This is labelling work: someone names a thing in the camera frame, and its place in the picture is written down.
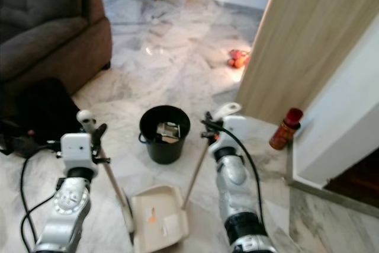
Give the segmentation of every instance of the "brown sofa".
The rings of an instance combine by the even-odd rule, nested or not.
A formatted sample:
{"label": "brown sofa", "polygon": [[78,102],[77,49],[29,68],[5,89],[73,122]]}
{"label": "brown sofa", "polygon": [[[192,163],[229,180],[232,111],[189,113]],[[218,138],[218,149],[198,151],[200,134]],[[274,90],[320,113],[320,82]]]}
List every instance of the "brown sofa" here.
{"label": "brown sofa", "polygon": [[0,0],[0,118],[17,114],[15,97],[58,78],[73,94],[111,59],[102,0]]}

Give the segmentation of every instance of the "bucket handle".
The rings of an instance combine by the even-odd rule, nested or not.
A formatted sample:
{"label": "bucket handle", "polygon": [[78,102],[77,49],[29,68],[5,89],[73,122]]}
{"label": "bucket handle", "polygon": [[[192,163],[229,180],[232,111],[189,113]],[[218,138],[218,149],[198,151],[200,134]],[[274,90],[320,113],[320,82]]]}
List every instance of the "bucket handle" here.
{"label": "bucket handle", "polygon": [[140,135],[138,136],[138,140],[140,141],[140,143],[143,143],[144,145],[149,144],[149,142],[147,142],[146,140],[142,140],[142,133],[140,133]]}

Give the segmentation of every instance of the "wall baseboard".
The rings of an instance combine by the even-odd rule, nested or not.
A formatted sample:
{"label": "wall baseboard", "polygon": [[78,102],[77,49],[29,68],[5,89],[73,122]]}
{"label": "wall baseboard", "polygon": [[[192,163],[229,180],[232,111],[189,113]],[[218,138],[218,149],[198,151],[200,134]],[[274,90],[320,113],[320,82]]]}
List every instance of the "wall baseboard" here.
{"label": "wall baseboard", "polygon": [[214,3],[216,3],[219,6],[230,8],[230,9],[239,9],[243,12],[255,12],[255,13],[262,14],[262,15],[264,12],[264,10],[259,9],[259,8],[243,6],[243,5],[239,5],[239,4],[235,4],[235,3],[231,3],[231,2],[223,2],[223,1],[218,1],[218,0],[191,0],[191,1],[200,2],[200,3],[206,3],[208,1],[213,1]]}
{"label": "wall baseboard", "polygon": [[312,194],[319,198],[331,201],[332,203],[339,204],[340,206],[356,210],[360,213],[367,214],[369,216],[374,216],[379,218],[379,209],[368,204],[362,203],[360,201],[353,200],[351,198],[345,197],[343,195],[333,193],[325,189],[319,189],[311,187],[305,183],[295,180],[293,176],[293,146],[292,144],[288,148],[287,156],[287,175],[285,177],[287,185],[290,187],[299,189],[306,193]]}

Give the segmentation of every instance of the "red cap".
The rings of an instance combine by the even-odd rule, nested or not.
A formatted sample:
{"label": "red cap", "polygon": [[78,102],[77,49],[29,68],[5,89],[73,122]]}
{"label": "red cap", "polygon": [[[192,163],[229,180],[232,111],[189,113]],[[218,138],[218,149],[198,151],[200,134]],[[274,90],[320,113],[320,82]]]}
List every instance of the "red cap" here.
{"label": "red cap", "polygon": [[284,119],[284,122],[290,127],[296,126],[296,125],[298,125],[302,116],[303,116],[303,112],[300,109],[291,108],[288,111],[288,113]]}

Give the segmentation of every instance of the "black bucket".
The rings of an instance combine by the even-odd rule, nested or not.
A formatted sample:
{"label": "black bucket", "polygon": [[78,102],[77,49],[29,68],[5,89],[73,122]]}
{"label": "black bucket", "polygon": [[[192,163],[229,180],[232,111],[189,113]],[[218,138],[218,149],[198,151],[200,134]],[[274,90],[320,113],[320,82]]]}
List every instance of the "black bucket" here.
{"label": "black bucket", "polygon": [[[156,129],[159,123],[171,122],[180,125],[180,139],[174,143],[156,140]],[[185,137],[190,132],[190,119],[181,109],[162,105],[151,108],[140,120],[139,141],[146,144],[152,160],[159,164],[170,164],[182,153]]]}

